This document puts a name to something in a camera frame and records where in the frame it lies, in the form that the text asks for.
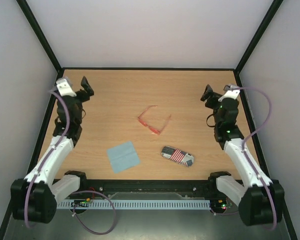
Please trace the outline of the flag pattern glasses case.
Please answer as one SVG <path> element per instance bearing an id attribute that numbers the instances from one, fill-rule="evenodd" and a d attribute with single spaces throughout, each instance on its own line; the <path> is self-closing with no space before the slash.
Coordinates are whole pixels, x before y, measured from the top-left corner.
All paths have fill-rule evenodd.
<path id="1" fill-rule="evenodd" d="M 192 154 L 171 146 L 164 146 L 161 150 L 161 156 L 186 167 L 191 167 L 195 161 Z"/>

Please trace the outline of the pink translucent sunglasses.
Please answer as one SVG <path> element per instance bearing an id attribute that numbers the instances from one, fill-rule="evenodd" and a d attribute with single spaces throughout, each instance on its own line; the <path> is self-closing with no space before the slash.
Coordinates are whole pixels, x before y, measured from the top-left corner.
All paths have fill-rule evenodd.
<path id="1" fill-rule="evenodd" d="M 156 110 L 157 105 L 147 106 L 137 117 L 137 121 L 152 134 L 160 136 L 168 126 L 172 115 L 164 116 L 162 113 Z"/>

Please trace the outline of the light blue cleaning cloth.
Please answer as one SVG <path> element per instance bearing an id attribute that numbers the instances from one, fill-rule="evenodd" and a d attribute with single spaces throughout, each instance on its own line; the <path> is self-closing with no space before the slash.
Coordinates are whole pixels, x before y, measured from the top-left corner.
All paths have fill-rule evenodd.
<path id="1" fill-rule="evenodd" d="M 109 148 L 106 153 L 115 174 L 140 164 L 140 159 L 131 141 Z"/>

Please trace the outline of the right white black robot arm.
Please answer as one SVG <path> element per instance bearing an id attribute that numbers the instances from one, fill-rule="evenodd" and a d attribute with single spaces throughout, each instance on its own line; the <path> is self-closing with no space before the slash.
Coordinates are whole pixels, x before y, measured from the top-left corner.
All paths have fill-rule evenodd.
<path id="1" fill-rule="evenodd" d="M 248 139 L 260 128 L 244 136 L 237 126 L 238 96 L 243 88 L 228 84 L 223 90 L 224 94 L 219 94 L 207 85 L 200 100 L 212 110 L 214 138 L 232 160 L 242 183 L 228 172 L 213 172 L 208 191 L 214 196 L 225 194 L 237 206 L 246 226 L 270 225 L 272 231 L 282 220 L 284 188 L 278 180 L 270 179 L 263 172 L 247 147 Z"/>

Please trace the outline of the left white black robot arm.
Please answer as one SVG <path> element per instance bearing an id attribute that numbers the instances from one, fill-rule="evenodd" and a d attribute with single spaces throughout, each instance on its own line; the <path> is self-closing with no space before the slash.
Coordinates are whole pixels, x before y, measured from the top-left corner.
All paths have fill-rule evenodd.
<path id="1" fill-rule="evenodd" d="M 12 216 L 30 222 L 47 224 L 53 219 L 57 206 L 73 192 L 84 187 L 86 174 L 68 171 L 54 182 L 62 163 L 77 145 L 83 122 L 83 103 L 90 100 L 94 90 L 82 77 L 81 89 L 74 91 L 67 77 L 59 78 L 50 93 L 57 99 L 57 117 L 50 144 L 36 166 L 10 187 Z"/>

